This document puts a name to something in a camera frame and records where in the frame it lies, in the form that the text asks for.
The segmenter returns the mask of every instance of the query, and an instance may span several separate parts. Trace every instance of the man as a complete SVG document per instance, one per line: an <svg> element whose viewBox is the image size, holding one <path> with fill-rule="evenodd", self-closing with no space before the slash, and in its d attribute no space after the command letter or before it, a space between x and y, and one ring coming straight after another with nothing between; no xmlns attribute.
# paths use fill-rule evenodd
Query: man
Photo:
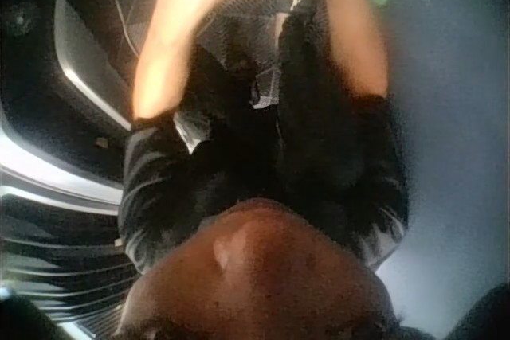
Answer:
<svg viewBox="0 0 510 340"><path fill-rule="evenodd" d="M404 236L407 196L367 0L326 0L330 54L307 35L314 0L277 0L280 103L267 113L194 44L220 1L155 6L119 215L143 275L117 336L391 336L398 323L373 270ZM190 154L173 118L192 97L211 132Z"/></svg>

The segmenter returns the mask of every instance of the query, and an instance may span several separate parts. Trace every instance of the black shirt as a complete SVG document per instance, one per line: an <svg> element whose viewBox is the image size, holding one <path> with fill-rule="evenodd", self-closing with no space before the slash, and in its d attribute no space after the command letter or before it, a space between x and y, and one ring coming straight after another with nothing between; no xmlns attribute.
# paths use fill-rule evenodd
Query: black shirt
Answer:
<svg viewBox="0 0 510 340"><path fill-rule="evenodd" d="M119 211L127 255L144 273L224 210L268 197L377 267L405 234L407 193L387 102L372 96L355 104L363 172L353 185L327 197L289 193L267 160L233 140L211 139L190 154L171 113L137 121L127 145Z"/></svg>

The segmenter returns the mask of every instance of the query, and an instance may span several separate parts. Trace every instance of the gray wall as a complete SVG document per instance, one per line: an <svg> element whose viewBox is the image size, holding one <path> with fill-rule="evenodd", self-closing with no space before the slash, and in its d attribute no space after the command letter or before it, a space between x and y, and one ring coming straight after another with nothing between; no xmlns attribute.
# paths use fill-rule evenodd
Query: gray wall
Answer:
<svg viewBox="0 0 510 340"><path fill-rule="evenodd" d="M383 18L412 228L378 274L441 338L507 279L508 0L391 0Z"/></svg>

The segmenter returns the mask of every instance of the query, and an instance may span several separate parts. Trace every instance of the wire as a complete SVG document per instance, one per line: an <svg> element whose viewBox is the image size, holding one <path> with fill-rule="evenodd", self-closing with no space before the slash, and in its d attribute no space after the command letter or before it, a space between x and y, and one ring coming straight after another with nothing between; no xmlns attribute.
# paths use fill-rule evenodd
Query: wire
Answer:
<svg viewBox="0 0 510 340"><path fill-rule="evenodd" d="M136 49L135 45L133 44L133 41L131 39L131 36L129 36L129 32L128 32L128 28L126 26L126 20L124 19L124 12L122 11L122 7L120 6L120 3L119 3L119 0L113 0L115 2L115 6L117 8L117 11L119 13L119 17L120 17L120 22L122 23L122 30L124 32L124 36L126 38L126 41L127 41L127 45L129 45L129 48L131 48L131 50L133 51L133 53L135 54L135 56L137 58L140 57L140 54L138 52L138 49Z"/></svg>

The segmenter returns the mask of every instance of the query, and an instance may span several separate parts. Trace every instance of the cable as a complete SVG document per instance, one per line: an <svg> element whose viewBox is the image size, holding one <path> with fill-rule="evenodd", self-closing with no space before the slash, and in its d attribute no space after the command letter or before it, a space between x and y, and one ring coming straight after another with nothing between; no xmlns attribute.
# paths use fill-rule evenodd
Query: cable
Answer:
<svg viewBox="0 0 510 340"><path fill-rule="evenodd" d="M139 58L140 54L138 52L138 49L136 49L135 45L133 44L133 41L132 41L131 37L129 36L128 28L126 26L126 21L124 19L124 12L122 11L122 7L120 6L119 0L113 0L113 1L115 2L117 11L119 13L120 22L122 23L122 30L124 32L124 37L126 38L127 45L129 45L129 48L131 48L131 50L133 51L135 56L137 58Z"/></svg>

